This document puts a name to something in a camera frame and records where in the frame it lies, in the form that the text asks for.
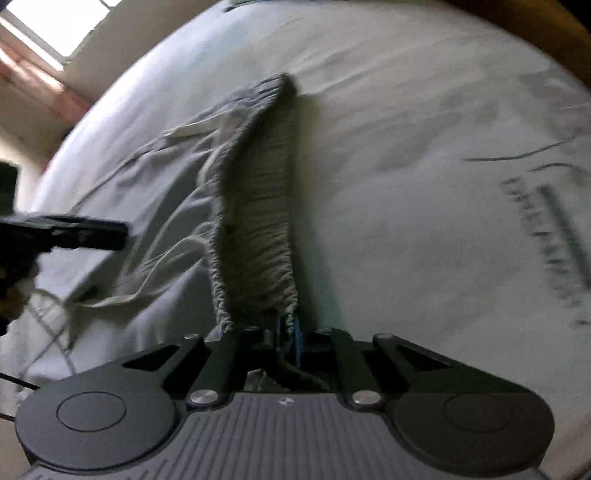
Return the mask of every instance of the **gray ribbed plate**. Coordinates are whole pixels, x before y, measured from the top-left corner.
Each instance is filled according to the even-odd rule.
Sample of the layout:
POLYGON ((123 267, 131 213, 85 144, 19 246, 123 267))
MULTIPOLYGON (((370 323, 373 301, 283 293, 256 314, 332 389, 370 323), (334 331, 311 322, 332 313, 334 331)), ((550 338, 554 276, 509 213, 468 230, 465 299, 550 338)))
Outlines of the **gray ribbed plate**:
MULTIPOLYGON (((334 394, 236 394, 195 412, 143 463, 96 475, 33 467, 23 480, 452 480, 398 445, 383 418, 334 394)), ((543 480, 534 470, 507 480, 543 480)))

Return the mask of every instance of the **white bedsheet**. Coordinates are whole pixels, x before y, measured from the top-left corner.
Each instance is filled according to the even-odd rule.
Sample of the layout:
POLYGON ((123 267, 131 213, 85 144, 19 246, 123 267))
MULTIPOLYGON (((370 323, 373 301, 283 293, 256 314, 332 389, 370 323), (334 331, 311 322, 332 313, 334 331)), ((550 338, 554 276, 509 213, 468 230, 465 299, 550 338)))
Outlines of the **white bedsheet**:
MULTIPOLYGON (((591 416, 588 92, 532 47, 435 2, 226 6, 122 76, 54 158, 35 209, 68 211, 163 130, 248 82, 292 74, 304 94, 294 232, 306 312, 358 339, 389 331, 533 388, 557 422, 544 466, 566 475, 569 439, 591 416)), ((46 268, 39 285, 52 275, 46 268)), ((189 307, 171 300, 178 324, 97 319, 71 359, 90 368, 163 341, 189 307)), ((34 323, 20 322, 5 355, 34 350, 34 323)), ((51 351, 30 372, 68 374, 51 351)))

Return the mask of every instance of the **white cord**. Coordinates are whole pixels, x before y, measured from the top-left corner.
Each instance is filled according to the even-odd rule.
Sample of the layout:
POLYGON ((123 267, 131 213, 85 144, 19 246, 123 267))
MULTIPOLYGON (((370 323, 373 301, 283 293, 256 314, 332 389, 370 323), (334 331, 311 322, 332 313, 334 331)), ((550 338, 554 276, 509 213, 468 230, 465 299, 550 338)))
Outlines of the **white cord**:
POLYGON ((161 268, 161 266, 164 264, 164 261, 168 260, 170 258, 170 256, 173 255, 174 253, 176 253, 177 250, 180 247, 182 247, 184 244, 193 244, 193 245, 198 244, 201 247, 205 248, 205 247, 207 247, 207 240, 204 239, 203 237, 197 236, 197 235, 186 236, 185 238, 179 240, 164 255, 162 255, 162 257, 160 257, 160 259, 156 262, 156 264, 154 265, 152 270, 150 270, 150 273, 148 273, 148 276, 144 279, 144 281, 140 285, 139 289, 133 294, 118 295, 116 297, 110 297, 108 299, 100 300, 100 301, 97 301, 94 303, 92 303, 92 302, 74 303, 74 305, 76 305, 78 307, 87 308, 87 309, 97 309, 97 308, 108 307, 108 306, 113 306, 113 305, 127 304, 127 303, 134 301, 142 294, 142 292, 145 290, 148 282, 150 281, 150 279, 152 279, 152 277, 159 270, 159 268, 161 268))
POLYGON ((214 148, 212 154, 209 155, 209 158, 205 161, 203 167, 201 167, 199 173, 197 174, 197 187, 202 187, 203 185, 205 185, 205 182, 207 181, 207 173, 209 172, 211 166, 217 160, 217 157, 222 150, 220 138, 222 136, 223 130, 226 128, 228 124, 228 119, 231 115, 232 111, 229 111, 224 113, 223 115, 219 115, 216 117, 216 121, 218 121, 218 126, 213 137, 214 148))

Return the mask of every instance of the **black cable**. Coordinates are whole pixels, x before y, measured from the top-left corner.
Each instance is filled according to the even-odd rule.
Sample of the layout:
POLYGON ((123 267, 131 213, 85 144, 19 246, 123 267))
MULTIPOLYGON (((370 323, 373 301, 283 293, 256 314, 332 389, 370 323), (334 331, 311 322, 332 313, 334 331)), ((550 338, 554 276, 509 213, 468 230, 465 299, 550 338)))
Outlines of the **black cable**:
POLYGON ((1 413, 1 412, 0 412, 0 419, 8 420, 8 421, 11 421, 11 422, 14 423, 14 417, 11 417, 10 415, 6 415, 6 414, 1 413))
POLYGON ((20 387, 29 388, 31 390, 39 390, 39 387, 36 385, 33 385, 32 383, 25 382, 24 380, 21 380, 20 378, 11 377, 10 375, 3 374, 2 372, 0 372, 0 379, 6 380, 10 383, 14 383, 15 385, 19 385, 20 387))

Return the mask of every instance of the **window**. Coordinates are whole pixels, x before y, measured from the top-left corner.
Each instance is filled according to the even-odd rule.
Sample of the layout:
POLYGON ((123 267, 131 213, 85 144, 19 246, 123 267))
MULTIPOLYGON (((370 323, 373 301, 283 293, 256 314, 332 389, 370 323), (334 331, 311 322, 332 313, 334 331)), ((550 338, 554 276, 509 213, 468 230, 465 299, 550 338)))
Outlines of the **window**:
POLYGON ((63 70, 82 40, 120 2, 12 0, 0 14, 0 24, 52 67, 63 70))

